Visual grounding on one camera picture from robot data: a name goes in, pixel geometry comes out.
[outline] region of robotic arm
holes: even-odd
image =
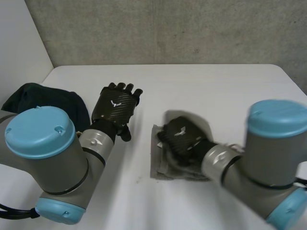
[[[77,138],[68,115],[44,106],[19,115],[0,111],[0,163],[30,173],[43,193],[36,212],[76,224],[82,218],[119,135],[129,141],[127,123],[142,90],[132,84],[104,87],[92,125]]]
[[[307,195],[294,185],[298,165],[307,160],[307,108],[299,103],[252,105],[243,153],[209,140],[205,129],[182,116],[158,137],[169,163],[202,171],[278,230],[290,229],[306,209]]]

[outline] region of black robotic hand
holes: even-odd
[[[205,154],[216,145],[184,116],[177,117],[164,125],[157,136],[169,147],[172,157],[177,160],[178,167],[192,166],[200,170]]]
[[[114,130],[123,141],[130,141],[131,134],[127,123],[133,115],[134,108],[139,104],[143,91],[136,89],[132,94],[133,84],[128,84],[126,88],[125,86],[122,82],[118,85],[110,83],[102,89],[92,114],[92,123],[96,127],[101,126],[98,125],[100,123],[108,133]]]

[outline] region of dark green cloth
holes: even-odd
[[[36,83],[27,83],[20,87],[3,104],[1,110],[19,114],[37,106],[47,105],[64,110],[75,125],[76,131],[83,132],[90,126],[88,111],[79,95]]]

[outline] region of white tabletop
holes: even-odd
[[[91,114],[110,82],[143,89],[130,121],[133,140],[116,139],[102,178],[81,222],[74,226],[45,218],[0,219],[12,230],[272,230],[262,219],[212,182],[158,181],[149,177],[153,124],[169,109],[187,110],[209,121],[218,142],[243,144],[248,108],[264,99],[307,104],[306,95],[274,65],[128,65],[55,68],[43,82],[75,91]],[[307,167],[300,176],[307,177]],[[31,208],[40,188],[31,176],[0,166],[0,203]],[[295,230],[306,229],[307,214]]]

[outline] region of white logo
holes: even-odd
[[[186,127],[184,126],[181,128],[181,132],[176,133],[174,136],[184,135],[185,133],[186,133]]]
[[[111,103],[112,103],[112,105],[113,105],[114,108],[117,107],[117,106],[119,106],[119,105],[121,105],[121,103],[116,104],[116,103],[114,103],[112,100],[111,100]]]

